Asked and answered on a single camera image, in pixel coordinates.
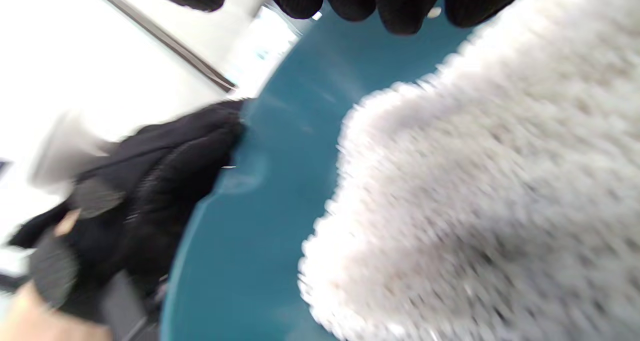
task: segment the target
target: knit texture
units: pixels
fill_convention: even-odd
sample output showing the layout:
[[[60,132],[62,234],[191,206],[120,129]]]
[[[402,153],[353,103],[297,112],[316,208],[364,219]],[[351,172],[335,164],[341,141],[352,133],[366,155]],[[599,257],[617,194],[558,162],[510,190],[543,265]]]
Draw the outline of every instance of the knit texture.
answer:
[[[518,0],[347,115],[301,296],[340,340],[640,340],[639,141],[639,0]]]
[[[438,0],[375,0],[380,20],[393,34],[416,34]]]

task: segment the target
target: metal bar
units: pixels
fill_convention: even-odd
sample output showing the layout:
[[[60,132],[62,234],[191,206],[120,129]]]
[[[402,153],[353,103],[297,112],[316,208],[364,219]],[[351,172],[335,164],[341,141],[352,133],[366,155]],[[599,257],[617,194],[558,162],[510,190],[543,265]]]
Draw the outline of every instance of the metal bar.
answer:
[[[126,0],[107,1],[140,27],[145,29],[149,34],[154,36],[158,41],[162,42],[162,44],[169,47],[171,51],[175,52],[183,60],[196,68],[196,70],[198,70],[204,77],[217,85],[218,88],[222,89],[226,93],[237,88],[235,83],[224,77],[222,73],[215,70],[215,68],[209,65],[205,60],[202,60],[201,57],[192,52],[180,40],[153,22],[153,20],[144,15],[142,11],[130,5]]]

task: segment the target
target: white wall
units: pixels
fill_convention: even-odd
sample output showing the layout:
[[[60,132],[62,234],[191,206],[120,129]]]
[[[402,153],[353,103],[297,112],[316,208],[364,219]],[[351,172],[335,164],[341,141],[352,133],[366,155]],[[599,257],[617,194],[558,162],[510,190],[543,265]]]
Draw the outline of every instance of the white wall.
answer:
[[[225,0],[222,8],[211,13],[167,0],[126,1],[224,75],[235,62],[230,57],[231,50],[253,21],[254,13],[267,0]]]
[[[64,196],[26,182],[60,114],[117,140],[223,95],[103,0],[0,0],[0,241]],[[0,248],[0,270],[18,256]]]

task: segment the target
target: teal plastic bowl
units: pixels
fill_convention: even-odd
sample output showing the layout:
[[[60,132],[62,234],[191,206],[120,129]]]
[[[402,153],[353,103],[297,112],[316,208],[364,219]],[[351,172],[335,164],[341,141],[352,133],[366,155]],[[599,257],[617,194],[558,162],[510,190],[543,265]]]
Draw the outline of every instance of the teal plastic bowl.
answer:
[[[353,104],[433,72],[469,35],[444,15],[393,36],[377,15],[325,12],[244,110],[247,134],[201,202],[170,275],[163,341],[334,341],[298,290],[301,244],[336,187],[338,134]]]

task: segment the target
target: teal surface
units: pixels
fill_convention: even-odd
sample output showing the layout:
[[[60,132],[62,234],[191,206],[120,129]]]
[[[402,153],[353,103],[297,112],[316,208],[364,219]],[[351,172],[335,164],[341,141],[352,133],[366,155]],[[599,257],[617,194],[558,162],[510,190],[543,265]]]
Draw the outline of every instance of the teal surface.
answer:
[[[410,82],[469,35],[442,15],[411,37],[325,12],[248,107],[249,131],[201,202],[170,276],[163,341],[334,341],[297,286],[301,243],[336,186],[336,143],[361,97]]]

